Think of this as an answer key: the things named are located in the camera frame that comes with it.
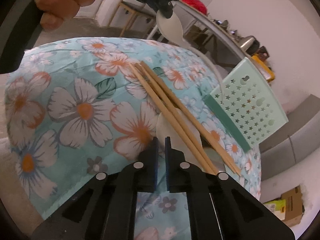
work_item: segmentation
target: cardboard box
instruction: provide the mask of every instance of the cardboard box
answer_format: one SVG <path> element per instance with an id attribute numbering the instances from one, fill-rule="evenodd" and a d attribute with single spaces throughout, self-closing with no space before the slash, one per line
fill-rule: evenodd
<path id="1" fill-rule="evenodd" d="M 288 227 L 293 227 L 301 222 L 303 215 L 302 193 L 300 186 L 293 188 L 281 195 L 281 199 L 285 199 L 285 219 L 283 222 Z"/>

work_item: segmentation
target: metal screw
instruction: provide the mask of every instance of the metal screw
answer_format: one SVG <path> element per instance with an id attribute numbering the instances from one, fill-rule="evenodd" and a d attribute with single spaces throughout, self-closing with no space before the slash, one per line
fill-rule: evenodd
<path id="1" fill-rule="evenodd" d="M 186 163 L 186 162 L 183 162 L 183 163 L 180 163 L 180 167 L 183 168 L 183 169 L 188 169 L 188 168 L 190 168 L 190 164 Z"/>
<path id="2" fill-rule="evenodd" d="M 142 162 L 136 162 L 133 164 L 133 166 L 136 168 L 136 169 L 141 169 L 143 167 L 143 163 Z"/>
<path id="3" fill-rule="evenodd" d="M 104 180 L 106 177 L 107 177 L 107 175 L 106 175 L 104 172 L 99 172 L 99 173 L 96 175 L 96 179 L 97 179 L 97 180 Z"/>
<path id="4" fill-rule="evenodd" d="M 221 173 L 219 173 L 218 178 L 221 180 L 227 180 L 227 179 L 229 179 L 229 175 L 226 174 L 225 172 L 221 172 Z"/>

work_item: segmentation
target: wooden chopstick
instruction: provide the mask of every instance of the wooden chopstick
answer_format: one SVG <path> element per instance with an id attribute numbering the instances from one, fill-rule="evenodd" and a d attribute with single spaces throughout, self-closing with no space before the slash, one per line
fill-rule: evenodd
<path id="1" fill-rule="evenodd" d="M 201 144 L 197 141 L 196 137 L 191 132 L 190 128 L 187 126 L 181 115 L 178 113 L 177 109 L 174 107 L 170 99 L 167 97 L 167 95 L 164 93 L 162 88 L 158 85 L 158 83 L 150 76 L 150 74 L 147 72 L 147 70 L 144 67 L 140 67 L 140 69 L 143 71 L 143 73 L 146 75 L 146 77 L 149 79 L 149 82 L 151 82 L 151 88 L 156 92 L 156 94 L 164 101 L 166 107 L 168 110 L 172 113 L 172 115 L 175 117 L 175 119 L 178 121 L 184 132 L 187 134 L 191 142 L 195 145 L 197 150 L 200 152 L 201 156 L 204 158 L 204 160 L 209 164 L 210 168 L 215 172 L 218 173 L 218 169 L 213 165 L 210 158 L 207 156 L 205 151 L 203 150 Z"/>
<path id="2" fill-rule="evenodd" d="M 172 102 L 174 102 L 178 108 L 186 115 L 186 117 L 192 122 L 192 124 L 198 129 L 200 134 L 207 140 L 213 149 L 221 156 L 225 164 L 238 175 L 241 174 L 241 170 L 235 164 L 232 157 L 226 152 L 226 150 L 216 141 L 212 135 L 199 123 L 199 121 L 190 113 L 190 111 L 184 106 L 184 104 L 177 98 L 177 96 L 167 87 L 164 81 L 159 78 L 149 66 L 141 62 L 141 66 L 149 73 L 149 75 L 159 84 L 162 90 L 167 94 Z"/>
<path id="3" fill-rule="evenodd" d="M 195 156 L 197 161 L 200 163 L 200 165 L 204 168 L 205 172 L 211 173 L 211 174 L 217 174 L 217 172 L 213 171 L 209 164 L 204 160 L 204 158 L 201 156 L 199 151 L 197 150 L 196 146 L 191 142 L 189 137 L 186 135 L 182 127 L 179 125 L 178 121 L 174 118 L 172 113 L 165 107 L 161 99 L 157 96 L 157 94 L 153 91 L 153 89 L 149 86 L 148 82 L 141 76 L 141 74 L 138 72 L 138 70 L 132 65 L 129 64 L 130 68 L 132 69 L 132 72 L 136 75 L 137 79 L 140 81 L 141 85 L 144 87 L 144 89 L 147 91 L 147 93 L 152 98 L 153 102 L 156 104 L 156 106 L 160 109 L 164 117 L 168 120 L 168 122 L 172 125 L 174 130 L 177 132 L 177 134 L 180 136 L 180 138 L 183 140 L 183 142 L 187 145 L 187 147 L 190 149 L 192 154 Z"/>

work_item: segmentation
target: green leaf print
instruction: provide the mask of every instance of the green leaf print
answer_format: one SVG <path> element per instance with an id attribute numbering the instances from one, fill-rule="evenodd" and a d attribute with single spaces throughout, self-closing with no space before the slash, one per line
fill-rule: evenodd
<path id="1" fill-rule="evenodd" d="M 111 97 L 116 92 L 116 81 L 114 78 L 107 78 L 95 85 L 98 90 L 97 99 L 106 99 Z"/>

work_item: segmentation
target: wooden chair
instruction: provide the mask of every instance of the wooden chair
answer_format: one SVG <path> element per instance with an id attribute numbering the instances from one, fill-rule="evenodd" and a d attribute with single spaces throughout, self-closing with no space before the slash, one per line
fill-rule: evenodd
<path id="1" fill-rule="evenodd" d="M 129 3 L 129 2 L 126 2 L 124 0 L 121 0 L 116 9 L 113 11 L 112 13 L 112 16 L 110 17 L 110 20 L 107 24 L 107 28 L 110 26 L 113 18 L 115 17 L 118 9 L 120 7 L 124 8 L 126 11 L 128 11 L 129 13 L 131 13 L 131 15 L 129 16 L 129 18 L 127 19 L 127 22 L 125 23 L 124 27 L 122 28 L 122 31 L 120 33 L 120 36 L 119 37 L 122 37 L 124 35 L 124 32 L 126 30 L 130 30 L 132 25 L 134 24 L 135 20 L 138 18 L 138 16 L 143 16 L 143 17 L 146 17 L 146 18 L 149 18 L 151 19 L 151 22 L 150 22 L 150 25 L 148 26 L 147 28 L 147 31 L 143 34 L 143 37 L 145 37 L 148 33 L 148 30 L 155 24 L 156 22 L 156 16 L 151 14 L 148 10 L 146 10 L 144 7 L 145 7 L 145 3 L 142 4 L 142 5 L 136 5 L 136 4 L 133 4 L 133 3 Z"/>

